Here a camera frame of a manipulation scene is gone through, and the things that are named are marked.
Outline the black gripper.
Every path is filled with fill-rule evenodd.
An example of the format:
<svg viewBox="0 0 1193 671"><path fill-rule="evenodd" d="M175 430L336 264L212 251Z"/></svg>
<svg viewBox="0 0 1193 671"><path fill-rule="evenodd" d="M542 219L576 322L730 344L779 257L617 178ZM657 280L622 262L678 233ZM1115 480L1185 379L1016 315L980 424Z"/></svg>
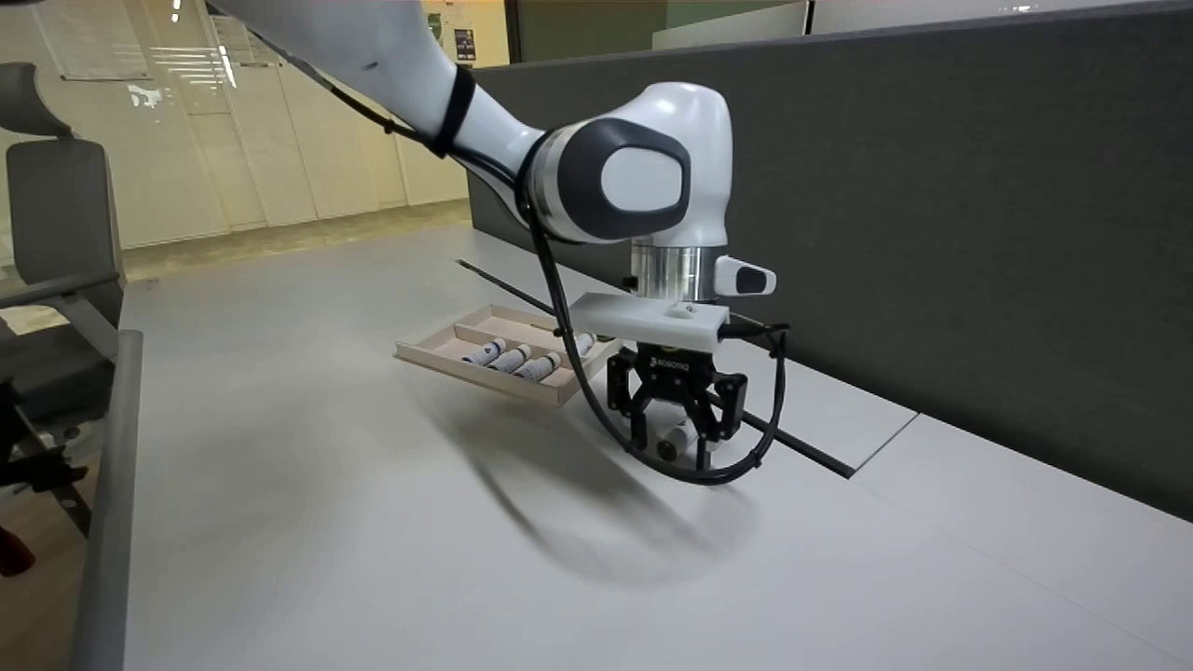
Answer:
<svg viewBox="0 0 1193 671"><path fill-rule="evenodd" d="M710 470L710 447L740 424L744 378L718 374L707 353L639 344L606 363L606 408L629 421L629 451L648 451L644 402L697 410L697 466Z"/></svg>

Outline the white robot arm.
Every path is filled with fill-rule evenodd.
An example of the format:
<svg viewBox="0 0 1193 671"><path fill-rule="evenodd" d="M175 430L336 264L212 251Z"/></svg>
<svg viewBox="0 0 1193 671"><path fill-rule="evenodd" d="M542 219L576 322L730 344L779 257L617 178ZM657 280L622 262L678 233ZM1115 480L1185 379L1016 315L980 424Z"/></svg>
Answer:
<svg viewBox="0 0 1193 671"><path fill-rule="evenodd" d="M744 413L744 379L715 364L736 331L730 306L775 276L728 251L730 108L702 82L653 82L626 105L528 128L432 39L422 0L207 0L255 41L390 136L473 172L528 226L539 257L562 242L632 251L622 293L555 293L560 334L612 334L602 430L644 466L728 485L710 447Z"/></svg>

